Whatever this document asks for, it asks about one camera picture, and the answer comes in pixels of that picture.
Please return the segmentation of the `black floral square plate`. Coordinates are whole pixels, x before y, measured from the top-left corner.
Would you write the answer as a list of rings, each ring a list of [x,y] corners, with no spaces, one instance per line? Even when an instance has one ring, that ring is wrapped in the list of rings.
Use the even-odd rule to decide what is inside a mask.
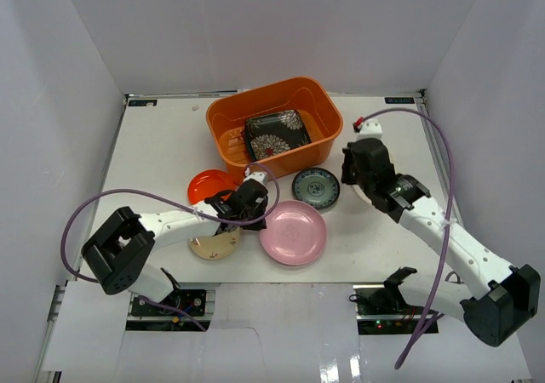
[[[297,110],[252,117],[244,124],[244,141],[252,161],[261,161],[311,143]]]

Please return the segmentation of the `cream white round plate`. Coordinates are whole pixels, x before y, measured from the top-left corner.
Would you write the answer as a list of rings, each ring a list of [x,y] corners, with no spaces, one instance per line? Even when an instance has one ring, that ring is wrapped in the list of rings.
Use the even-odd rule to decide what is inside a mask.
[[[352,186],[352,189],[362,201],[368,203],[369,205],[372,204],[371,200],[364,194],[363,190],[358,185]]]

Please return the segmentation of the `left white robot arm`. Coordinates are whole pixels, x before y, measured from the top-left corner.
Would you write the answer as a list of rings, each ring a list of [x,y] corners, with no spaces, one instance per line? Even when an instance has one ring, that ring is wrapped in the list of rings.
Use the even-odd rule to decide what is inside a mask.
[[[263,172],[250,174],[227,198],[220,192],[187,210],[137,214],[129,207],[119,208],[84,244],[83,258],[105,294],[127,290],[149,299],[160,313],[170,314],[180,304],[178,284],[149,264],[148,257],[176,243],[220,236],[239,227],[265,228],[266,180]]]

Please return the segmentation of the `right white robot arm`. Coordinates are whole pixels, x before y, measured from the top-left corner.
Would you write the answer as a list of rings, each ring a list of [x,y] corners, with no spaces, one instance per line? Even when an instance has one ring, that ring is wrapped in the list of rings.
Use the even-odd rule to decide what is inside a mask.
[[[371,205],[420,238],[461,279],[457,287],[429,283],[404,267],[384,283],[386,307],[402,314],[417,296],[436,291],[436,312],[461,319],[480,341],[498,347],[538,309],[541,277],[525,264],[515,266],[494,254],[447,213],[416,178],[398,174],[386,146],[377,138],[348,143],[342,150],[341,181],[358,186]]]

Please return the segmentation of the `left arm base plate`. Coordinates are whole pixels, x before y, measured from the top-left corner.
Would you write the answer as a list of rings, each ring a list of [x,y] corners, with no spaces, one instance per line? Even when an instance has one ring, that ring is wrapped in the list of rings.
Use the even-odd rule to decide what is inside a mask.
[[[159,305],[132,298],[125,329],[138,332],[205,332],[214,310],[206,289],[175,289]]]

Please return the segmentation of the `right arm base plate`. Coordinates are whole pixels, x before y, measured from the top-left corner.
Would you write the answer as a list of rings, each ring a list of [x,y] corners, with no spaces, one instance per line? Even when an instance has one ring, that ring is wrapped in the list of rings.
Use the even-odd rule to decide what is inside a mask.
[[[399,268],[383,283],[353,286],[348,300],[355,305],[359,336],[411,335],[422,317],[422,306],[410,306],[399,286],[417,270]]]

